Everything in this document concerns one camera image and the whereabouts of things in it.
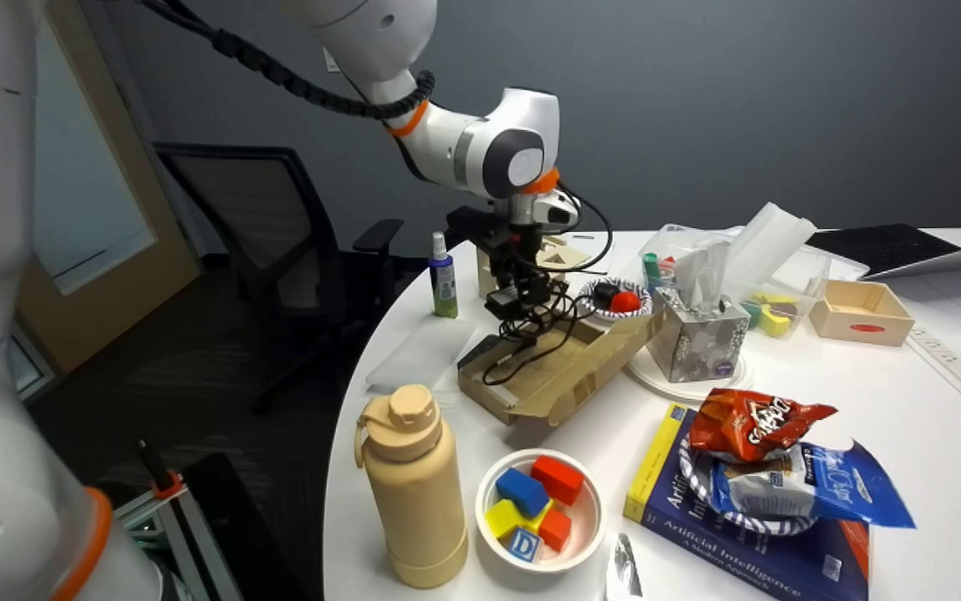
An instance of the tissue box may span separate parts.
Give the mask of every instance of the tissue box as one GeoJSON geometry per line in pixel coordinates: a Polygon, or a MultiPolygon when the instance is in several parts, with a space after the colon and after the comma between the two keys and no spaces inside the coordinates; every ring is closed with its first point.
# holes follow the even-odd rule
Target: tissue box
{"type": "Polygon", "coordinates": [[[658,329],[646,350],[658,370],[674,379],[719,379],[737,370],[748,334],[748,311],[724,300],[717,313],[695,313],[674,290],[653,290],[658,329]]]}
{"type": "Polygon", "coordinates": [[[888,285],[869,279],[828,279],[809,311],[822,338],[904,343],[914,329],[907,308],[888,285]]]}

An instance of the red toy block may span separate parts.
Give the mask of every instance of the red toy block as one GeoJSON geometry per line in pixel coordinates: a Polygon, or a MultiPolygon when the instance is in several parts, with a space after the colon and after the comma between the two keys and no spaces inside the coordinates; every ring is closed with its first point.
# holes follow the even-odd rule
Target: red toy block
{"type": "Polygon", "coordinates": [[[539,541],[552,550],[561,550],[561,543],[571,536],[575,522],[567,517],[567,511],[551,506],[546,517],[539,522],[539,541]]]}
{"type": "Polygon", "coordinates": [[[551,496],[565,500],[565,505],[575,505],[580,486],[584,486],[584,475],[575,469],[571,463],[557,462],[557,458],[546,458],[539,455],[534,462],[534,469],[530,469],[551,496]]]}

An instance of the snack bag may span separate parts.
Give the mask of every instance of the snack bag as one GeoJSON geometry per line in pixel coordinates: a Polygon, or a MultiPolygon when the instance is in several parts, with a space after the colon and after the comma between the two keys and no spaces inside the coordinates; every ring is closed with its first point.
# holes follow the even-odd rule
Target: snack bag
{"type": "Polygon", "coordinates": [[[734,463],[762,463],[796,444],[815,422],[837,413],[828,404],[714,386],[686,432],[686,446],[734,463]]]}
{"type": "Polygon", "coordinates": [[[861,444],[831,449],[793,444],[780,462],[734,467],[717,458],[707,505],[717,514],[865,522],[914,528],[891,476],[861,444]]]}

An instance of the beige squeeze bottle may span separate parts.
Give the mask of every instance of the beige squeeze bottle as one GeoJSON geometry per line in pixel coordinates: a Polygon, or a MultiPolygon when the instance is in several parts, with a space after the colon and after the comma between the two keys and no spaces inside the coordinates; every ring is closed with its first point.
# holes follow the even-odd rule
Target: beige squeeze bottle
{"type": "Polygon", "coordinates": [[[467,556],[467,525],[452,435],[433,395],[405,385],[375,397],[356,422],[353,462],[370,475],[393,574],[410,589],[451,582],[467,556]]]}

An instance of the green bottle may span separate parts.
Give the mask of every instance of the green bottle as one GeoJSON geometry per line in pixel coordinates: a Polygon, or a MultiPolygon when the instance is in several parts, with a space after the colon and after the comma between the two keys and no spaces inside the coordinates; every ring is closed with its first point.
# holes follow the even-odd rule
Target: green bottle
{"type": "Polygon", "coordinates": [[[433,235],[433,257],[426,261],[426,274],[433,285],[433,318],[457,318],[457,279],[452,279],[452,257],[448,249],[442,235],[433,235]]]}

